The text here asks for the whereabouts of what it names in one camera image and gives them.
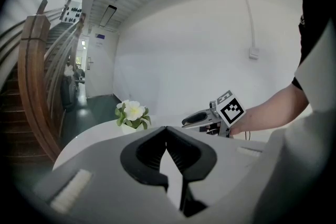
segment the flower pot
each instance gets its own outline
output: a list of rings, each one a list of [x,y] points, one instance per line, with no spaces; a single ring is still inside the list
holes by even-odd
[[[132,127],[129,127],[128,125],[126,125],[124,123],[120,127],[121,127],[121,130],[122,130],[123,134],[131,134],[131,133],[135,133],[135,132],[143,130],[143,125],[142,124],[140,124],[139,127],[136,128],[136,129],[134,129]]]

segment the ceiling light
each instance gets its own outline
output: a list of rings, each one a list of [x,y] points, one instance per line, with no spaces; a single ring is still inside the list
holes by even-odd
[[[99,26],[105,27],[106,24],[109,22],[113,14],[116,12],[117,8],[113,7],[112,5],[109,5],[107,9],[105,10],[105,13],[100,21]]]

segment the dark floor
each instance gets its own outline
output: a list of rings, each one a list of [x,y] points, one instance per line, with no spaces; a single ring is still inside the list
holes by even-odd
[[[114,111],[118,103],[120,101],[111,95],[86,99],[85,85],[79,84],[75,106],[65,114],[60,140],[61,147],[64,148],[85,130],[100,123],[117,119]],[[13,180],[17,184],[22,184],[31,189],[52,169],[52,163],[15,167]]]

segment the electrical outlet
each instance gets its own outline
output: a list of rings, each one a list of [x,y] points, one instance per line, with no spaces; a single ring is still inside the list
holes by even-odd
[[[253,60],[258,60],[259,59],[259,48],[251,47],[249,58]]]

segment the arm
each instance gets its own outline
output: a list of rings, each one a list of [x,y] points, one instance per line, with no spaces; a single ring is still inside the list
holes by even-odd
[[[308,103],[305,93],[291,84],[265,103],[248,109],[232,126],[231,134],[281,127],[300,115]]]

